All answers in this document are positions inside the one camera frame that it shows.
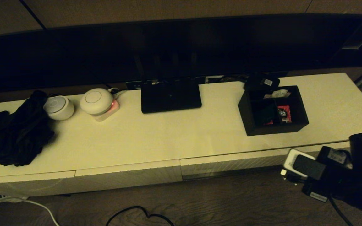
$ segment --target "black device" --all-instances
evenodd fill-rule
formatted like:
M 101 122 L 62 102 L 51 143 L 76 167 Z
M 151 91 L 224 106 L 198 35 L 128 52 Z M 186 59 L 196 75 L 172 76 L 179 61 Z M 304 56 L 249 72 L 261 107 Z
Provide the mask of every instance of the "black device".
M 268 76 L 263 73 L 250 73 L 249 77 L 244 81 L 244 89 L 260 90 L 260 89 L 276 89 L 280 84 L 280 79 Z
M 199 108 L 202 106 L 196 80 L 179 80 L 141 87 L 142 112 L 154 113 L 170 110 Z
M 279 14 L 94 24 L 4 35 L 0 92 L 139 81 L 134 54 L 140 56 L 147 80 L 157 79 L 153 55 L 161 59 L 164 77 L 190 77 L 192 52 L 199 58 L 199 76 L 338 67 L 341 63 L 331 61 L 332 56 L 361 24 L 362 15 Z M 179 61 L 176 74 L 174 55 Z
M 362 210 L 362 133 L 349 137 L 350 152 L 323 146 L 316 160 L 297 156 L 293 169 L 308 176 L 287 171 L 284 175 L 293 183 L 304 182 L 302 192 L 327 202 L 330 200 L 338 214 L 352 225 L 338 209 L 333 199 L 339 199 Z
M 279 86 L 274 89 L 245 89 L 238 103 L 241 120 L 247 136 L 297 132 L 309 124 L 298 86 Z M 266 98 L 278 90 L 288 90 L 288 97 Z M 278 116 L 278 106 L 289 106 L 291 123 L 283 123 Z

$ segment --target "black container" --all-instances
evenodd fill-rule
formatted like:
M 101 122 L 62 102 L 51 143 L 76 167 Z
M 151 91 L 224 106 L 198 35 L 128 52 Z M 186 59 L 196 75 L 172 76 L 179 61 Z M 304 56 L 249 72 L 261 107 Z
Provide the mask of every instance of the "black container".
M 264 99 L 265 95 L 281 89 L 291 92 L 290 96 Z M 280 86 L 276 90 L 245 90 L 238 108 L 248 136 L 297 132 L 309 124 L 299 88 Z M 282 122 L 278 106 L 290 106 L 291 123 Z M 265 125 L 270 120 L 273 124 Z

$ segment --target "black cable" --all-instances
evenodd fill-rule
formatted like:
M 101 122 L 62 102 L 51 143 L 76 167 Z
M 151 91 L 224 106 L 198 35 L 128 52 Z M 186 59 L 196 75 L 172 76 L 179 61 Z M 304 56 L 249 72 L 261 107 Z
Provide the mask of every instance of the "black cable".
M 52 37 L 58 44 L 59 46 L 64 49 L 67 53 L 69 53 L 70 55 L 74 55 L 71 53 L 71 51 L 65 47 L 64 44 L 62 44 L 51 32 L 50 30 L 44 26 L 44 24 L 41 22 L 41 20 L 36 16 L 36 14 L 32 11 L 32 9 L 30 9 L 30 7 L 25 3 L 24 0 L 19 0 L 19 2 L 23 5 L 23 7 L 27 10 L 27 12 L 33 17 L 33 19 L 35 19 L 35 21 L 40 25 L 40 27 L 50 36 Z M 103 83 L 105 86 L 107 86 L 109 89 L 112 88 L 111 86 L 109 86 L 107 83 L 103 82 L 103 80 L 96 76 L 94 73 L 92 73 L 85 65 L 84 63 L 82 62 L 82 60 L 79 60 L 80 61 L 80 65 L 83 66 L 83 68 L 90 74 L 92 75 L 93 77 L 95 77 L 96 79 L 98 79 L 101 83 Z
M 47 97 L 54 97 L 54 96 L 63 96 L 60 93 L 50 93 Z
M 126 212 L 130 209 L 141 209 L 144 213 L 145 213 L 145 216 L 149 219 L 150 217 L 158 217 L 158 218 L 161 218 L 161 219 L 164 219 L 165 221 L 167 221 L 167 223 L 171 226 L 174 226 L 174 224 L 171 222 L 170 219 L 168 219 L 167 217 L 163 216 L 163 215 L 160 215 L 160 214 L 155 214 L 155 213 L 152 213 L 151 215 L 148 214 L 148 212 L 146 211 L 145 208 L 143 208 L 142 206 L 132 206 L 132 207 L 129 207 L 129 208 L 126 208 L 126 209 L 123 209 L 121 210 L 120 212 L 116 213 L 114 216 L 112 216 L 106 223 L 106 226 L 108 226 L 110 224 L 110 222 L 118 215 L 120 215 L 121 213 L 123 212 Z
M 111 90 L 111 94 L 116 94 L 116 93 L 118 93 L 120 90 L 117 88 L 117 87 L 114 87 L 114 88 L 112 88 L 112 90 Z
M 340 211 L 340 209 L 337 207 L 335 201 L 332 198 L 332 194 L 329 196 L 329 201 L 331 202 L 333 208 L 336 210 L 336 212 L 339 214 L 339 216 L 346 222 L 348 226 L 353 226 L 353 224 L 347 219 L 347 217 Z

